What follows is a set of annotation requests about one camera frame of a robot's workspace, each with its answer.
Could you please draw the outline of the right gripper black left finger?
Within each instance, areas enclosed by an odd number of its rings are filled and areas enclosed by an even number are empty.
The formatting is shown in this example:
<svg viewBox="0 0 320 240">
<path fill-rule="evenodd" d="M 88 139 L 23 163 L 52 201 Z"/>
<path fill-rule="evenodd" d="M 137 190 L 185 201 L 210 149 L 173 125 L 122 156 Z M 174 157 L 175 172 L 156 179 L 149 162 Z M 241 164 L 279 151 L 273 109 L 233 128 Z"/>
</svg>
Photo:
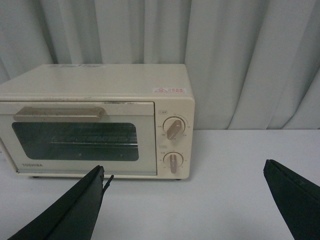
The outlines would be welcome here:
<svg viewBox="0 0 320 240">
<path fill-rule="evenodd" d="M 90 240 L 97 222 L 106 184 L 104 168 L 93 168 L 43 213 L 10 237 L 11 240 Z"/>
</svg>

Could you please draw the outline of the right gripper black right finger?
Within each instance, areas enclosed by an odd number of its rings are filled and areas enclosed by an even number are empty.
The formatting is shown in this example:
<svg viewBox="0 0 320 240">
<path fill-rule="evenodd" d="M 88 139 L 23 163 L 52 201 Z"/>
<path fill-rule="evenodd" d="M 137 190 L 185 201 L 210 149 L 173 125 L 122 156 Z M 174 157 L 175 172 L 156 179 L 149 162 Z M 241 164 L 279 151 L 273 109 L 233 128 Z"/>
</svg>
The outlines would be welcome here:
<svg viewBox="0 0 320 240">
<path fill-rule="evenodd" d="M 295 240 L 320 238 L 320 187 L 279 162 L 268 159 L 263 175 Z"/>
</svg>

